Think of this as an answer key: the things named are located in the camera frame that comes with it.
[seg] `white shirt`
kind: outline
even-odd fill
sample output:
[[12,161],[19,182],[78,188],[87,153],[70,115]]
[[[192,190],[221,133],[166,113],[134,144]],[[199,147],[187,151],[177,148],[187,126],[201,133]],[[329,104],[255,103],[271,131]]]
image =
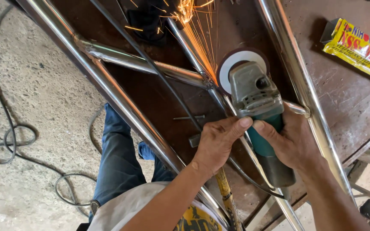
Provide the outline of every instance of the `white shirt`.
[[[88,231],[119,231],[168,184],[169,182],[146,183],[106,202],[96,212]],[[187,208],[174,228],[175,231],[192,229],[201,231],[226,231],[218,222],[216,215],[205,205],[195,200]]]

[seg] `hand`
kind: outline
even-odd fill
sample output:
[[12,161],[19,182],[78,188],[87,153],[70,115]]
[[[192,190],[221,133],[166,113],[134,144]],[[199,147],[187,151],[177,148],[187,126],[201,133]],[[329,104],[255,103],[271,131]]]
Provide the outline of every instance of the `hand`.
[[284,107],[285,126],[280,134],[261,120],[254,121],[254,129],[270,143],[279,160],[292,169],[306,171],[324,162],[305,117],[291,111],[285,103]]
[[203,126],[201,141],[191,164],[211,177],[225,164],[232,144],[252,125],[252,118],[231,117]]

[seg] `angle grinder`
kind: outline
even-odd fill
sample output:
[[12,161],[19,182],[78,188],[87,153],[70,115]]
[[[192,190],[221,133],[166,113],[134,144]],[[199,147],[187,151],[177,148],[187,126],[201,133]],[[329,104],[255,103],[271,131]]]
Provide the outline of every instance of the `angle grinder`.
[[[254,48],[233,50],[219,65],[217,81],[219,89],[231,96],[239,118],[250,116],[282,131],[282,98],[269,78],[269,63],[262,52]],[[278,188],[295,184],[294,171],[278,159],[272,146],[253,127],[247,132],[270,184]]]

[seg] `person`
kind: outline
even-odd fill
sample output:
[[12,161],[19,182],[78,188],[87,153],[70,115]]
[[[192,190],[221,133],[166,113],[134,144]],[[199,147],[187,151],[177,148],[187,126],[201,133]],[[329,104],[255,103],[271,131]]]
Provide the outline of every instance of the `person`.
[[130,127],[108,104],[102,137],[102,158],[88,231],[225,231],[216,215],[195,197],[228,159],[231,146],[253,126],[278,158],[305,183],[318,231],[369,231],[352,200],[342,191],[321,156],[306,119],[285,105],[285,124],[278,134],[264,121],[245,117],[205,124],[198,150],[176,177],[141,143],[139,154],[155,160],[147,183],[135,157]]

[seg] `yellow package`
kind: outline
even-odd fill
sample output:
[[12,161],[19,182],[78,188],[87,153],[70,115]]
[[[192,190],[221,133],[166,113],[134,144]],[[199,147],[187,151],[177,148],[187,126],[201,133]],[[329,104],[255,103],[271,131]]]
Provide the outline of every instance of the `yellow package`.
[[370,75],[370,36],[345,19],[337,18],[326,24],[321,42],[323,51],[336,55]]

